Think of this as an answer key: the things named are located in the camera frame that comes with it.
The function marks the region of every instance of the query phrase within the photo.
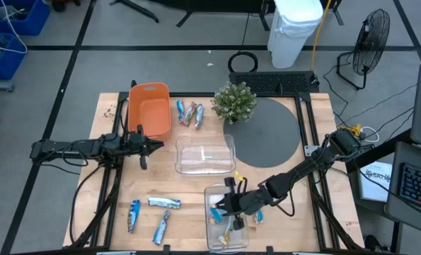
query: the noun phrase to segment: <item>transparent plastic box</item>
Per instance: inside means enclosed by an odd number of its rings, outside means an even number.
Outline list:
[[[180,174],[227,174],[236,168],[236,148],[231,135],[180,136],[175,148],[175,170]]]
[[[229,187],[226,187],[224,184],[215,184],[205,189],[204,199],[205,199],[205,219],[206,219],[206,229],[207,229],[207,246],[210,251],[213,251],[218,254],[232,254],[236,252],[243,251],[250,244],[249,235],[248,235],[248,221],[246,215],[241,214],[240,217],[243,219],[245,227],[243,229],[232,231],[229,238],[229,243],[224,245],[218,240],[218,238],[226,231],[229,219],[233,220],[232,217],[222,217],[222,221],[219,224],[210,223],[210,208],[213,204],[220,201],[225,193],[228,193]]]

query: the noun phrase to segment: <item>wooden tabletop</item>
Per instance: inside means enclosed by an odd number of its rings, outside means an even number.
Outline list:
[[[97,138],[111,132],[117,93],[102,93],[100,95],[96,114],[91,129],[90,138]],[[171,115],[173,131],[165,146],[155,151],[148,159],[148,169],[139,167],[139,157],[126,157],[117,200],[117,211],[113,227],[111,249],[113,250],[160,250],[152,243],[154,232],[158,227],[165,208],[147,205],[149,196],[175,198],[182,201],[179,210],[171,210],[168,226],[162,244],[170,244],[173,251],[206,251],[207,239],[204,216],[204,189],[215,183],[222,183],[223,177],[189,177],[179,174],[174,169],[175,140],[179,135],[192,137],[209,137],[223,134],[223,122],[211,110],[211,98],[185,98],[185,102],[194,101],[204,105],[204,124],[200,130],[178,124],[178,112],[175,107],[176,98],[171,98]],[[293,98],[272,98],[286,107],[296,116]],[[315,115],[318,138],[322,142],[324,135],[336,129],[330,99],[326,93],[311,94],[313,112]],[[306,106],[302,103],[308,143],[311,143],[311,131],[308,126]],[[257,183],[264,181],[273,174],[287,172],[304,160],[302,144],[297,147],[294,155],[280,166],[259,169],[237,161],[236,170],[245,176],[248,190],[257,188]],[[80,182],[96,167],[95,162],[81,170]],[[345,165],[338,162],[335,168],[345,171]],[[77,238],[87,227],[96,211],[98,195],[102,182],[103,170],[98,171],[81,188],[76,199],[74,216],[74,236]],[[333,211],[345,231],[360,246],[363,245],[362,233],[359,227],[357,211],[350,183],[346,175],[337,171],[327,173]],[[256,225],[253,217],[248,217],[250,245],[246,251],[265,251],[266,246],[273,246],[275,251],[318,251],[317,234],[311,207],[311,197],[307,178],[300,180],[293,189],[295,216],[287,217],[277,208],[265,206],[264,223]],[[133,200],[141,201],[140,216],[134,233],[127,232],[127,213]],[[285,210],[290,211],[290,199],[281,203]],[[107,217],[102,220],[98,244],[103,243]],[[323,220],[327,247],[331,247],[328,223]],[[64,245],[70,244],[66,233]]]

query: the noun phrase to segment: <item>orange plastic bin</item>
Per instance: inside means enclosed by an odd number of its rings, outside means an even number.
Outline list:
[[[138,84],[130,89],[128,130],[137,131],[138,124],[151,139],[166,141],[171,136],[171,107],[166,84]]]

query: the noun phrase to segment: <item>blue crate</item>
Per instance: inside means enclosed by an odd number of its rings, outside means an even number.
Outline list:
[[[19,35],[39,35],[47,18],[50,14],[48,7],[42,0],[5,0],[6,6],[16,4],[17,6],[25,6],[30,12],[26,19],[22,21],[11,20],[13,29]],[[12,29],[6,20],[0,20],[0,33],[12,33]]]
[[[6,46],[7,49],[18,50],[21,52],[25,50],[15,35],[10,33],[0,33],[0,37],[1,36],[9,39],[9,42]],[[3,50],[3,52],[0,54],[0,79],[12,79],[13,75],[17,71],[18,66],[21,63],[21,60],[23,60],[24,57],[25,54]]]

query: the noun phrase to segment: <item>potted plant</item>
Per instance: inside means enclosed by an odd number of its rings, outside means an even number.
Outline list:
[[[220,118],[226,119],[229,124],[237,120],[248,121],[254,114],[254,107],[258,104],[255,94],[245,82],[241,84],[227,83],[221,87],[212,100],[212,110]]]

